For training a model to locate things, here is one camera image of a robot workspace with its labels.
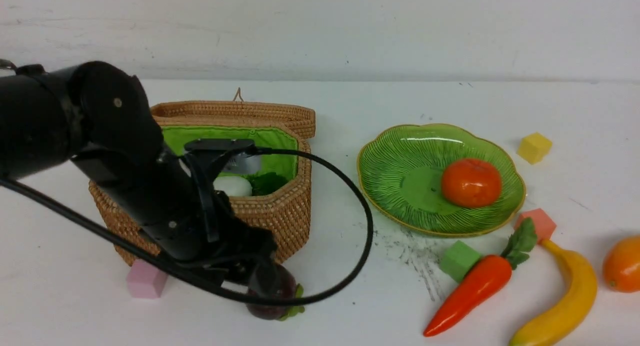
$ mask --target eggplant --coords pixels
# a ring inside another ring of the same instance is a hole
[[[275,294],[270,297],[278,299],[299,298],[302,295],[302,287],[297,284],[293,275],[282,265],[276,265],[276,270],[278,271],[279,285]],[[252,289],[247,290],[247,295],[258,296]],[[253,304],[247,304],[246,307],[253,316],[264,320],[284,321],[290,315],[290,311],[292,311],[293,308],[295,308],[295,314],[304,311],[304,308],[298,307],[265,307]]]

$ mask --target plastic fruit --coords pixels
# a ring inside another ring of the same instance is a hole
[[[446,167],[442,196],[460,207],[485,207],[496,202],[503,189],[500,171],[480,159],[460,159]]]
[[[640,291],[640,235],[619,241],[602,263],[606,286],[617,292]]]
[[[278,270],[279,276],[279,287],[276,291],[276,294],[272,297],[281,298],[281,299],[292,299],[296,296],[296,290],[298,285],[296,283],[296,279],[291,275],[291,273],[284,268],[282,265],[276,265],[276,269]],[[247,294],[251,296],[258,296],[258,294],[249,289],[247,290]],[[265,307],[261,305],[252,305],[247,304],[247,309],[249,312],[260,319],[265,320],[277,320],[285,317],[289,309],[288,307]]]
[[[542,240],[540,245],[555,258],[564,279],[565,294],[553,307],[522,326],[509,346],[557,344],[585,320],[598,294],[595,270],[583,255],[560,248],[551,240]]]

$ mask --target wicker basket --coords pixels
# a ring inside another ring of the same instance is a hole
[[[151,108],[161,127],[188,125],[217,127],[278,128],[297,140],[298,150],[310,152],[306,139],[315,136],[316,114],[296,105],[244,102],[240,89],[233,101],[187,101],[160,103]],[[271,230],[278,244],[276,261],[281,263],[300,250],[309,239],[311,227],[311,162],[297,159],[295,177],[266,196],[231,197],[233,210],[251,226]],[[139,226],[103,193],[94,182],[89,191],[109,230],[140,248],[157,255],[160,249],[138,235]],[[115,246],[128,265],[135,257]]]

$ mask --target green basket lining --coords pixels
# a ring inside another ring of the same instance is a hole
[[[177,155],[183,154],[186,143],[196,139],[252,139],[256,146],[298,150],[298,140],[295,137],[274,127],[172,125],[164,126],[162,129],[164,141]],[[291,181],[298,173],[297,160],[294,155],[263,155],[262,169],[255,175],[274,172]]]

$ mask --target tomato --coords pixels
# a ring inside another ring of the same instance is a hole
[[[446,167],[441,180],[442,196],[460,207],[485,207],[496,202],[503,190],[500,171],[479,159],[460,159]]]
[[[640,291],[640,235],[619,241],[602,263],[606,285],[617,292]]]

